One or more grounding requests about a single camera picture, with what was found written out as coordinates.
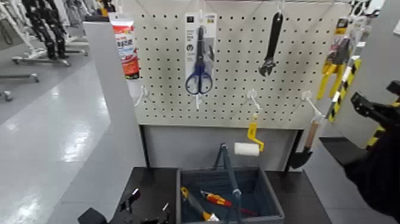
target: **blue scissors handle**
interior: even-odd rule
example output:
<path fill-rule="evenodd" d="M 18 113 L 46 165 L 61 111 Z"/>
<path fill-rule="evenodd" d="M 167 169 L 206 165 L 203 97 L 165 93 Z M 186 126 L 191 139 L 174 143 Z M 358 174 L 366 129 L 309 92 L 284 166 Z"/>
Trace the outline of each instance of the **blue scissors handle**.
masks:
<path fill-rule="evenodd" d="M 203 88 L 203 80 L 208 79 L 209 85 L 206 88 Z M 188 93 L 196 95 L 196 94 L 206 94 L 213 88 L 213 80 L 211 76 L 207 73 L 197 74 L 196 72 L 192 73 L 189 78 L 186 80 L 185 87 Z"/>

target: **black cable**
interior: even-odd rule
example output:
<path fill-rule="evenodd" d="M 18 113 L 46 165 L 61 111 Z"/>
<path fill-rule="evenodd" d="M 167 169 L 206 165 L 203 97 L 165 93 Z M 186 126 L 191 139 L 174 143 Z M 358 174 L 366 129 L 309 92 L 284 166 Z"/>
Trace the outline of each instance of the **black cable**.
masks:
<path fill-rule="evenodd" d="M 4 22 L 4 20 L 0 20 L 0 32 L 1 32 L 1 35 L 3 36 L 4 41 L 5 41 L 6 44 L 13 45 L 14 44 L 14 40 L 11 37 L 10 33 L 7 30 L 7 27 L 4 25 L 3 22 Z"/>

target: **tube of glue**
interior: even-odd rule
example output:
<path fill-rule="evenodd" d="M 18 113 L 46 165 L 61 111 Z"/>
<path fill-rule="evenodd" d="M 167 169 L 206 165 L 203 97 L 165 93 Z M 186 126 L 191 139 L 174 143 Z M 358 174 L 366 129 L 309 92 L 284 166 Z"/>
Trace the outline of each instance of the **tube of glue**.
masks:
<path fill-rule="evenodd" d="M 139 78 L 138 46 L 135 40 L 134 21 L 128 15 L 110 13 L 118 52 L 126 79 Z"/>

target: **red screwdriver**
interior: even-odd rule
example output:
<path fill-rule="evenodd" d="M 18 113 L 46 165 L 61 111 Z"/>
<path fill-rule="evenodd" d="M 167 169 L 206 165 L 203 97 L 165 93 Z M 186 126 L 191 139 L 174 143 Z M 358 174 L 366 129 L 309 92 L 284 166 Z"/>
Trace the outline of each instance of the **red screwdriver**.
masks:
<path fill-rule="evenodd" d="M 224 199 L 223 197 L 217 195 L 217 194 L 212 194 L 210 192 L 205 192 L 205 191 L 200 191 L 201 195 L 203 195 L 203 197 L 213 203 L 213 204 L 219 204 L 221 206 L 225 206 L 225 207 L 232 207 L 232 202 L 228 201 L 226 199 Z M 243 209 L 240 208 L 240 211 L 242 213 L 248 214 L 250 216 L 257 216 L 257 213 L 255 213 L 254 211 L 250 211 L 248 209 Z"/>

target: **black wrench handle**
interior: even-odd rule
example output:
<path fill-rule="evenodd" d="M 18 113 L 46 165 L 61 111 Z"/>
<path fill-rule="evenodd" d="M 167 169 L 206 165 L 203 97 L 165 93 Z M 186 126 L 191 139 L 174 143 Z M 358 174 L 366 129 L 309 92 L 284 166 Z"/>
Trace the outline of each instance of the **black wrench handle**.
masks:
<path fill-rule="evenodd" d="M 276 45 L 278 44 L 280 29 L 282 28 L 282 23 L 283 23 L 282 13 L 280 13 L 280 12 L 275 13 L 273 21 L 272 21 L 270 42 L 268 44 L 268 51 L 267 51 L 267 55 L 265 56 L 264 60 L 274 57 Z"/>

